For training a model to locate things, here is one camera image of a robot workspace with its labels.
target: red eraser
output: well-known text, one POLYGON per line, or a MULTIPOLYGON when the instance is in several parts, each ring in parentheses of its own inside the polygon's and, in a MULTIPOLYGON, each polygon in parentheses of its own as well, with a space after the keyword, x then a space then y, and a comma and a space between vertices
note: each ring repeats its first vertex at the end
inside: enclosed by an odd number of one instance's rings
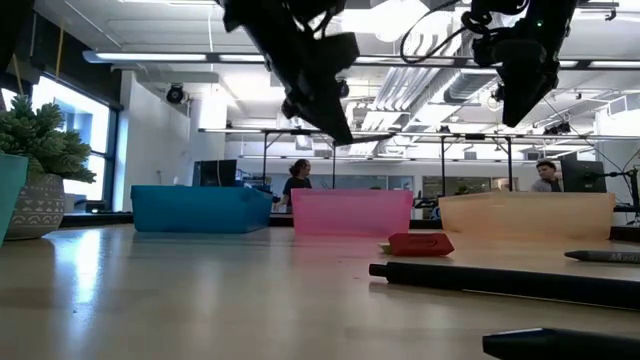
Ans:
POLYGON ((445 256, 455 249, 446 234, 395 234, 389 238, 393 256, 445 256))

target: table surface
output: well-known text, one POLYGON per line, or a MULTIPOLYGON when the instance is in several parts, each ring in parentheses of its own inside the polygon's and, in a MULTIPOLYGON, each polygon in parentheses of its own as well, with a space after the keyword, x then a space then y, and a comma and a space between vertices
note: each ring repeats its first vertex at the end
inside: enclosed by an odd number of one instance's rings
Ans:
MULTIPOLYGON (((632 244, 452 236, 411 261, 640 279, 565 259, 632 244)), ((0 351, 20 359, 489 359, 484 334, 562 327, 640 338, 640 313, 388 285, 375 239, 64 230, 0 248, 0 351)))

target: woman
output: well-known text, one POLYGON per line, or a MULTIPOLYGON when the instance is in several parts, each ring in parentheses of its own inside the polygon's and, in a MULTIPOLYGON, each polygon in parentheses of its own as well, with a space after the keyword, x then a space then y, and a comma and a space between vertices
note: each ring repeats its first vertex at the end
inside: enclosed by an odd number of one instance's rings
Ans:
POLYGON ((287 212, 291 212, 291 189, 311 189, 311 181, 309 181, 309 173, 311 172, 311 163, 300 159, 289 168, 291 177, 287 180, 282 191, 282 200, 276 204, 278 210, 281 206, 287 206, 287 212))

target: plant pot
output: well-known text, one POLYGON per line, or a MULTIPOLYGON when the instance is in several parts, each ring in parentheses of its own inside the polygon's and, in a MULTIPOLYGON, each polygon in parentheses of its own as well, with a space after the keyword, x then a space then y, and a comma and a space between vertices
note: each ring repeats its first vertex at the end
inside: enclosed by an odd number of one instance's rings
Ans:
POLYGON ((20 189, 27 181, 29 161, 22 156, 0 154, 0 246, 20 189))
POLYGON ((5 240, 37 239, 58 230, 64 216, 64 185, 58 175, 43 175, 20 190, 5 240))

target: black monitor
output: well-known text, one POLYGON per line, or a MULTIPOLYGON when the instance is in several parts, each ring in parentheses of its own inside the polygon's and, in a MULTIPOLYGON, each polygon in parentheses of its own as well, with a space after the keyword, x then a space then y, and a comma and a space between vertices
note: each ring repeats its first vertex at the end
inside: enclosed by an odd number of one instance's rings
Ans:
POLYGON ((196 161, 193 186, 235 186, 236 166, 236 160, 196 161))
POLYGON ((604 165, 600 161, 562 160, 562 184, 565 192, 606 193, 604 165))

